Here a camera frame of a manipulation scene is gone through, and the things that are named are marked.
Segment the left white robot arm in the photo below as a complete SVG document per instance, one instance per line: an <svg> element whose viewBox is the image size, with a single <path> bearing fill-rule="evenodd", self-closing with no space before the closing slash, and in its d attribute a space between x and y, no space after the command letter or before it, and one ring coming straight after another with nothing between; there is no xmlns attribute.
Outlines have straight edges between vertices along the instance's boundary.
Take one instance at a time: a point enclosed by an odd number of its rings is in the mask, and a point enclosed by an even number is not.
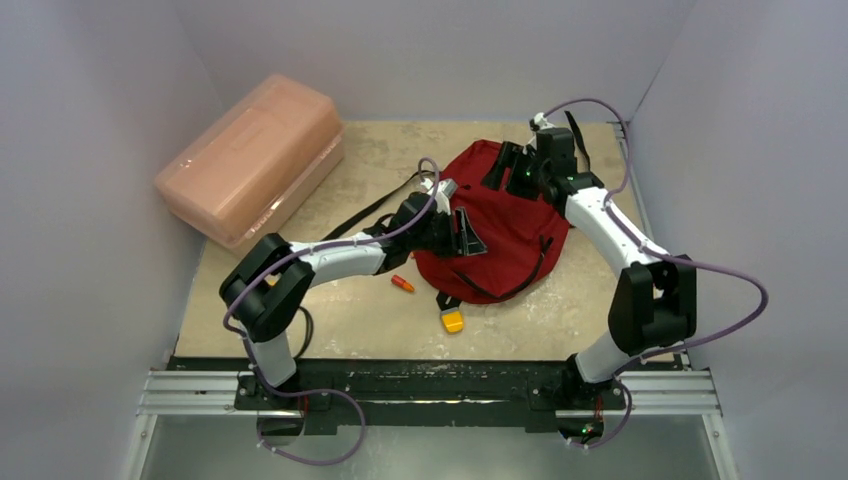
<svg viewBox="0 0 848 480"><path fill-rule="evenodd" d="M310 288L354 276L381 275L403 265L413 252L456 258L481 255L487 247L463 207L440 206L426 193L408 196L386 224L347 237L288 242L263 237L225 278L219 296L224 325L236 333L263 378L259 395L272 408L297 399L297 365L286 331Z"/></svg>

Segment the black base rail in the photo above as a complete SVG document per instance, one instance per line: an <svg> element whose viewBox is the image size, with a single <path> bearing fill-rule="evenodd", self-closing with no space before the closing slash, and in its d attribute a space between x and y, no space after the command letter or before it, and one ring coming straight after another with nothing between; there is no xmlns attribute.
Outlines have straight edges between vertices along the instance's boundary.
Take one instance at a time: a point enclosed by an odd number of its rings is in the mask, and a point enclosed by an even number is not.
<svg viewBox="0 0 848 480"><path fill-rule="evenodd" d="M622 387L584 386L567 361L303 358L278 394L254 379L245 359L173 358L167 368L234 374L235 410L268 419L263 429L272 435L292 413L307 435L366 424L521 428L594 440L605 414L628 406Z"/></svg>

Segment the yellow grey eraser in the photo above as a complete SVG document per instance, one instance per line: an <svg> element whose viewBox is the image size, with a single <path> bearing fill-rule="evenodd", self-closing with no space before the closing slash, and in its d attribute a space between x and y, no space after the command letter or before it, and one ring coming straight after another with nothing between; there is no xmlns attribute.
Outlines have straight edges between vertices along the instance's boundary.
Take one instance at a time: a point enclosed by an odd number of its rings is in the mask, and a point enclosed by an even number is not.
<svg viewBox="0 0 848 480"><path fill-rule="evenodd" d="M456 334L464 329L465 322L462 312L458 308L451 308L440 312L440 319L448 334Z"/></svg>

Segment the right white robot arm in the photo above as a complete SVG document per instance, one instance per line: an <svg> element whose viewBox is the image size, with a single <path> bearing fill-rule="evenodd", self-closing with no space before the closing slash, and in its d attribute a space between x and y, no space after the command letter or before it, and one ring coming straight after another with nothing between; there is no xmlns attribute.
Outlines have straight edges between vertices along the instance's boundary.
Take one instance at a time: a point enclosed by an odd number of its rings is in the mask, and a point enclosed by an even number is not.
<svg viewBox="0 0 848 480"><path fill-rule="evenodd" d="M617 278L607 329L572 355L564 399L584 407L601 384L637 357L675 346L696 330L696 273L628 220L603 182L579 171L579 141L568 128L538 129L530 143L504 142L482 184L527 200L542 199L595 246Z"/></svg>

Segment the pink translucent storage box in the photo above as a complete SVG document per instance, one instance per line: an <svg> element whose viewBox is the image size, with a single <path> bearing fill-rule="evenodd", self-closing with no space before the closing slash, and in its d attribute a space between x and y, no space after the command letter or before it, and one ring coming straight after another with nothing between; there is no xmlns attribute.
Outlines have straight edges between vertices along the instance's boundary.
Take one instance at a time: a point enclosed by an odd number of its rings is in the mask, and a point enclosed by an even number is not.
<svg viewBox="0 0 848 480"><path fill-rule="evenodd" d="M343 132L329 96L273 74L163 168L155 186L175 216L244 255L339 164Z"/></svg>

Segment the red orange marker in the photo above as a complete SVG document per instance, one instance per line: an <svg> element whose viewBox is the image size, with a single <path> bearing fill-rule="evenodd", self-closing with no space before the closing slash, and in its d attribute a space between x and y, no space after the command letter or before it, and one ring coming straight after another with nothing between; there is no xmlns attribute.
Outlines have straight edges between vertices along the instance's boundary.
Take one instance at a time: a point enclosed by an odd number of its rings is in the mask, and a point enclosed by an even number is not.
<svg viewBox="0 0 848 480"><path fill-rule="evenodd" d="M404 279L403 277L401 277L399 275L393 275L391 277L391 283L394 286L396 286L396 287L398 287L398 288L400 288L400 289L402 289L406 292L409 292L409 293L415 292L415 287L409 281L407 281L406 279Z"/></svg>

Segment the aluminium frame rail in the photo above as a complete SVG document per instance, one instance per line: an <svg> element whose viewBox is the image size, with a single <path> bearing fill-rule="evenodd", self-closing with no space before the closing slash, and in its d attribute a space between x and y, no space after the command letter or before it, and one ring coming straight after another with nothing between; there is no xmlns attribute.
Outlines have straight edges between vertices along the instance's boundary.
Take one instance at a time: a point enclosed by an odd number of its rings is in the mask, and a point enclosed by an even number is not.
<svg viewBox="0 0 848 480"><path fill-rule="evenodd" d="M219 283L233 256L202 254L173 358L245 359L220 329ZM517 298L466 305L465 327L450 335L437 321L435 291L413 263L403 294L383 277L336 281L306 306L317 333L306 358L564 361L606 325L614 277L581 233L572 233L554 271ZM621 377L627 408L606 413L594 440L521 428L341 426L307 435L292 413L281 432L234 408L229 372L148 376L136 441L124 470L131 479L735 479L710 372L683 355L639 364Z"/></svg>

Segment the red backpack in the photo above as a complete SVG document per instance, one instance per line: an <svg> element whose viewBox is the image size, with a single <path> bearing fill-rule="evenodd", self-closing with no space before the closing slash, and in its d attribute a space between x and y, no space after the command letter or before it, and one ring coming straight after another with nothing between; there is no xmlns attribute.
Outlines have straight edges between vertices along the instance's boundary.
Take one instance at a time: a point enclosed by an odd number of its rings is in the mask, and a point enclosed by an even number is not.
<svg viewBox="0 0 848 480"><path fill-rule="evenodd" d="M587 150L580 128L572 115L567 127L579 146L576 158ZM505 141L476 140L441 172L442 180L453 179L458 189L451 207L464 207L477 235L488 251L470 257L444 258L413 252L419 274L437 292L440 309L462 303L492 304L509 300L548 275L563 251L570 223L542 199L530 201L490 190L481 185L501 144Z"/></svg>

